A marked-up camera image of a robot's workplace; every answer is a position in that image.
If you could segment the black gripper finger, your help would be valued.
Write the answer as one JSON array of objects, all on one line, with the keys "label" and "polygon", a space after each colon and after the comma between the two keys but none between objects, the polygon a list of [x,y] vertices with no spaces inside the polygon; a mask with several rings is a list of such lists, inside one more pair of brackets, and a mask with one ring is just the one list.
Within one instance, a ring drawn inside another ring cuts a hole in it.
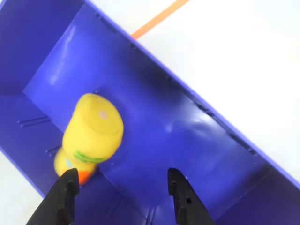
[{"label": "black gripper finger", "polygon": [[194,189],[177,168],[168,169],[168,193],[173,197],[178,225],[213,225],[209,212]]},{"label": "black gripper finger", "polygon": [[70,225],[75,218],[75,196],[79,194],[76,168],[65,171],[28,220],[28,225]]}]

